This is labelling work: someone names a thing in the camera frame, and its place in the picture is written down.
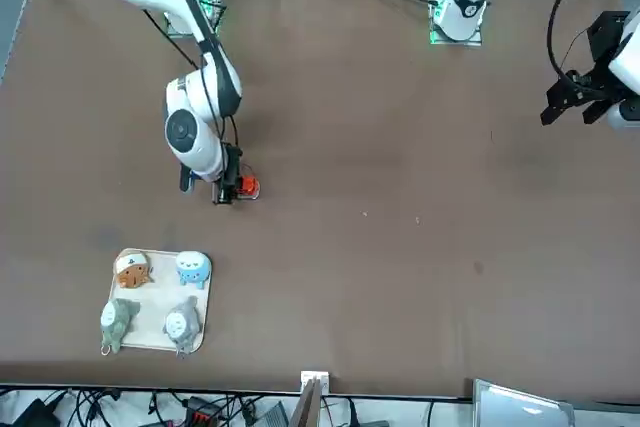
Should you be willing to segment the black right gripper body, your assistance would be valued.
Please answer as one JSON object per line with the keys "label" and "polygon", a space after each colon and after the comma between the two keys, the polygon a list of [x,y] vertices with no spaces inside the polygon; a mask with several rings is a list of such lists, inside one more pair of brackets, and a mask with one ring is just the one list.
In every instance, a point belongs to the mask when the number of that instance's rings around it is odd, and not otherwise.
{"label": "black right gripper body", "polygon": [[222,148],[225,159],[223,162],[221,183],[223,185],[236,185],[241,179],[240,164],[243,151],[241,148],[230,143],[222,143]]}

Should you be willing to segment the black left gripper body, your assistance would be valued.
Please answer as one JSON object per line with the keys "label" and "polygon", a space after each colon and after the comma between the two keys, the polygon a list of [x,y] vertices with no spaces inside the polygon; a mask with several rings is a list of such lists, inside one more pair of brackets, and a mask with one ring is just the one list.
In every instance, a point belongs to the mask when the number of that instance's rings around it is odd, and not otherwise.
{"label": "black left gripper body", "polygon": [[614,75],[629,75],[631,63],[624,49],[629,42],[629,34],[624,33],[627,10],[603,11],[587,28],[587,37],[593,65],[588,75],[602,75],[609,69]]}

